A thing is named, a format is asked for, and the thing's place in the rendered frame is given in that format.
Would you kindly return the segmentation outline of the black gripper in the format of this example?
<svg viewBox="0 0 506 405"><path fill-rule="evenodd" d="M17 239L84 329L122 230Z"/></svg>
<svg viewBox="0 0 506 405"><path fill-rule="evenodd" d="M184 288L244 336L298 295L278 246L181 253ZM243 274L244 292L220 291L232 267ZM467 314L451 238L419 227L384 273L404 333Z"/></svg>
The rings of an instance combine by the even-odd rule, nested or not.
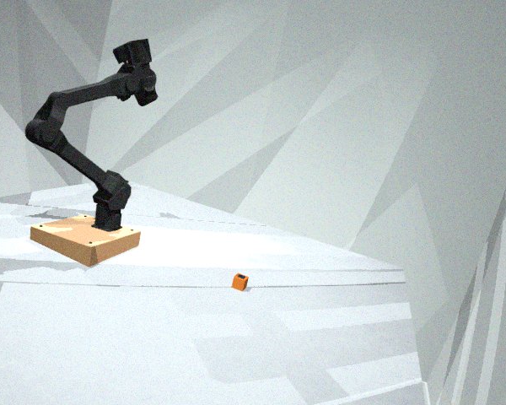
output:
<svg viewBox="0 0 506 405"><path fill-rule="evenodd" d="M127 63L127 54L125 52L124 44L114 48L113 54L115 55L115 58L118 61L118 64L121 64L123 62ZM139 87L137 93L135 94L135 97L136 97L135 99L136 99L137 103L140 106L145 106L145 105L155 101L156 99L158 99L158 94L156 92L156 94L152 94L147 97L143 97L143 91Z"/></svg>

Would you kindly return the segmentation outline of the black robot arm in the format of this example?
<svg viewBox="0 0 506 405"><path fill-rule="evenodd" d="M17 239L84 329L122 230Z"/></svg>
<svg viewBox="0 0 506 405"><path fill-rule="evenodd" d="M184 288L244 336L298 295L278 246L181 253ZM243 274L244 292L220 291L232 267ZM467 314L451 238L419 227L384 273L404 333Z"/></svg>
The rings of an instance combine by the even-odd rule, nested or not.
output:
<svg viewBox="0 0 506 405"><path fill-rule="evenodd" d="M53 92L46 103L36 112L33 121L26 125L25 136L32 143L48 149L94 182L98 191L93 199L96 204L95 224L92 228L112 232L121 226L121 210L125 209L131 196L131 186L121 174L106 172L91 159L74 148L60 131L66 110L70 106L116 96L125 101L142 89L143 97L156 95L156 73L151 70L152 61L148 39L131 40L124 44L127 62L116 74L95 84Z"/></svg>

